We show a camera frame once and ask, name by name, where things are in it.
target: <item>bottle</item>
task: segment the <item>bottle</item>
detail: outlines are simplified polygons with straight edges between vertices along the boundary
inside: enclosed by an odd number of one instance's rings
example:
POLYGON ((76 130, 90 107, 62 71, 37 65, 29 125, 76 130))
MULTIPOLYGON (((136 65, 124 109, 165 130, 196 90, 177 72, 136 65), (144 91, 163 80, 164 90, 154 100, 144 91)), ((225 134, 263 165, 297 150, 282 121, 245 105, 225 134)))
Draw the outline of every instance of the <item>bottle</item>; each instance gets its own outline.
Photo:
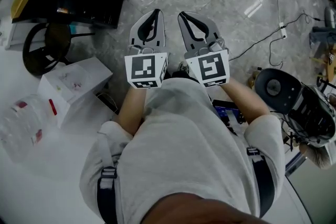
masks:
POLYGON ((10 159, 22 162, 47 134, 53 110, 36 94, 15 102, 0 117, 0 139, 10 159))

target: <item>tile floor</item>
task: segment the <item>tile floor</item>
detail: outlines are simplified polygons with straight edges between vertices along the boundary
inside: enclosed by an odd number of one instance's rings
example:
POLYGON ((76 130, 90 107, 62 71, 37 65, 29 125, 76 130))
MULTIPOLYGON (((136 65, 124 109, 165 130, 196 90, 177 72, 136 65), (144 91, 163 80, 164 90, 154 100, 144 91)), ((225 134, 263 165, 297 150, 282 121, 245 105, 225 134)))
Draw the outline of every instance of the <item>tile floor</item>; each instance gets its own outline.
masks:
MULTIPOLYGON (((171 72, 183 60, 185 53, 177 22, 180 11, 198 12, 215 21, 229 48, 230 58, 233 58, 277 29, 279 22, 294 20, 303 10, 311 16, 323 18, 326 5, 329 5, 327 0, 126 0, 118 29, 95 29, 97 34, 93 37, 74 39, 69 58, 81 60, 97 56, 114 72, 109 89, 111 96, 120 105, 129 87, 123 57, 127 54, 130 28, 143 14, 155 8, 164 13, 166 44, 171 52, 168 70, 171 72), (249 14, 249 10, 258 5, 261 7, 249 14)), ((287 39, 272 45, 272 62, 283 61, 282 70, 306 84, 313 84, 316 80, 316 65, 309 60, 311 50, 308 33, 313 25, 323 26, 323 23, 307 24, 302 16, 286 28, 287 39)), ((280 33, 275 33, 240 58, 231 61, 231 76, 246 83, 253 67, 269 67, 269 43, 279 37, 280 33)), ((209 93, 218 99, 226 98, 221 89, 211 88, 209 93)))

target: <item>white t-shirt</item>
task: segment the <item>white t-shirt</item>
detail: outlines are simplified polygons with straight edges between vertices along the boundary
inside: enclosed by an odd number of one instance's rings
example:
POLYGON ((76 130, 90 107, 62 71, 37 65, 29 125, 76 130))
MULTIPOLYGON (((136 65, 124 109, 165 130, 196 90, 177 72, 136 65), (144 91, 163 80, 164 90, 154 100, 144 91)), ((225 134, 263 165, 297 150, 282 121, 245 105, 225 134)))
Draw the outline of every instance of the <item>white t-shirt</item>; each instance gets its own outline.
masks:
MULTIPOLYGON (((285 156, 279 120, 265 115, 254 120, 244 135, 233 135, 196 82, 173 78, 148 90, 145 121, 132 139, 118 124, 105 123, 112 156, 122 152, 115 181, 118 223, 140 223, 161 198, 191 193, 217 199, 259 216, 260 202, 249 146, 267 158, 275 184, 275 199, 285 176, 285 156)), ((99 214, 97 181, 102 169, 93 145, 81 175, 87 205, 99 214)))

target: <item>power strip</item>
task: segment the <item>power strip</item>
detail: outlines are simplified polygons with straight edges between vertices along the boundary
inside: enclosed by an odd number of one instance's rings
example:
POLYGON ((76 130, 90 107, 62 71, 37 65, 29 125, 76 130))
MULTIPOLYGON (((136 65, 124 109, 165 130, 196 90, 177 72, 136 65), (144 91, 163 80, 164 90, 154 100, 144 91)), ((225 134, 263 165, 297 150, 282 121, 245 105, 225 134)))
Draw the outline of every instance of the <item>power strip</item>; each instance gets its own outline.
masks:
POLYGON ((281 36, 284 38, 284 39, 286 39, 287 38, 287 32, 286 32, 286 29, 285 28, 282 28, 282 26, 284 26, 283 25, 284 23, 280 23, 279 24, 279 26, 280 26, 280 31, 281 31, 281 36))

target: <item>black pants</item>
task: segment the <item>black pants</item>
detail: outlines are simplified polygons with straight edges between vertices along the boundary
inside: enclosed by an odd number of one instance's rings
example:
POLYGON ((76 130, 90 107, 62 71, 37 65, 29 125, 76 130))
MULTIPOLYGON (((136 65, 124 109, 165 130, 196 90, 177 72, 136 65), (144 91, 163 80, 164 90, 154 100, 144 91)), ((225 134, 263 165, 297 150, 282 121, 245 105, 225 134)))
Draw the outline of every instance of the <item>black pants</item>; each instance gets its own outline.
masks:
POLYGON ((173 73, 172 76, 168 72, 166 72, 166 74, 164 75, 164 80, 165 79, 171 79, 171 78, 191 79, 191 80, 199 83, 197 79, 194 79, 194 78, 190 77, 189 74, 186 71, 176 71, 176 72, 173 73))

